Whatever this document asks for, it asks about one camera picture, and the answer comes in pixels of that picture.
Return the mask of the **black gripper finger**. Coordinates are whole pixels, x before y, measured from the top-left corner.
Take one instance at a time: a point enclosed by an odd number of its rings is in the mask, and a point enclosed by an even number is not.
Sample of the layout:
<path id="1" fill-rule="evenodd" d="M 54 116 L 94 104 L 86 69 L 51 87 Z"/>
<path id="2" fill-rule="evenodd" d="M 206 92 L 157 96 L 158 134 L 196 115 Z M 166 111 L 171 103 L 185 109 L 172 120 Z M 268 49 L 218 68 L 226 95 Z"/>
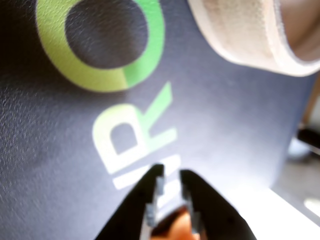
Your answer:
<path id="1" fill-rule="evenodd" d="M 199 175 L 181 170 L 180 181 L 193 234 L 201 240 L 253 240 L 247 222 Z"/>
<path id="2" fill-rule="evenodd" d="M 126 196 L 97 240 L 149 240 L 157 226 L 158 198 L 164 193 L 162 164 L 153 165 Z"/>

